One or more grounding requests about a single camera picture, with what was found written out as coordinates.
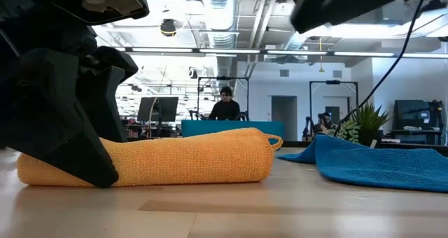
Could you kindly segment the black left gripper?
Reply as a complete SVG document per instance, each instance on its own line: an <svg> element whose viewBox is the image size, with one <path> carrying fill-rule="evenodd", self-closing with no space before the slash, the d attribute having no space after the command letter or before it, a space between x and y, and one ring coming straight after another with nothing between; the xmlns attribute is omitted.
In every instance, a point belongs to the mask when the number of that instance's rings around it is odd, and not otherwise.
<svg viewBox="0 0 448 238"><path fill-rule="evenodd" d="M1 144L112 186L116 168L76 97L78 61L81 73L134 75L133 59L99 45L93 28L138 16L139 0L1 0Z"/></svg>

